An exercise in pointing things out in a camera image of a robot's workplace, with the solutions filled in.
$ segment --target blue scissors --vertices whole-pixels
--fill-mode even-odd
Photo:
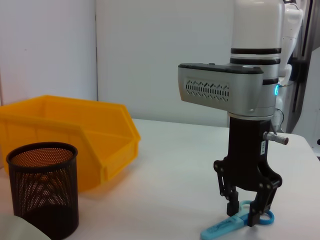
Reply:
[[[213,240],[232,231],[241,229],[248,224],[249,210],[244,209],[244,205],[250,204],[251,201],[242,201],[239,205],[239,212],[226,220],[207,228],[201,232],[201,240]],[[275,215],[269,210],[266,213],[270,219],[261,219],[260,225],[270,225],[275,221]]]

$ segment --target ventilation grille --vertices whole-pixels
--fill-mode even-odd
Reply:
[[[193,97],[228,102],[230,93],[227,84],[206,82],[201,80],[188,80],[185,85],[186,92]]]

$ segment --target black mesh pen holder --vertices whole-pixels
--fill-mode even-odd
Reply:
[[[77,154],[72,145],[41,142],[6,158],[14,215],[52,240],[65,239],[79,225]]]

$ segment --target pen holder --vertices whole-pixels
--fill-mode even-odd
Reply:
[[[15,216],[52,240],[71,235],[79,225],[77,157],[72,145],[42,142],[7,156]]]

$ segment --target black stripe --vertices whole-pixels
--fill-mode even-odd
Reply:
[[[280,64],[280,58],[270,60],[230,58],[230,63],[241,65],[276,65]]]
[[[281,48],[231,48],[232,54],[257,54],[257,55],[267,55],[267,54],[280,54]]]
[[[272,85],[277,84],[279,82],[279,78],[273,78],[273,79],[264,79],[262,85]]]

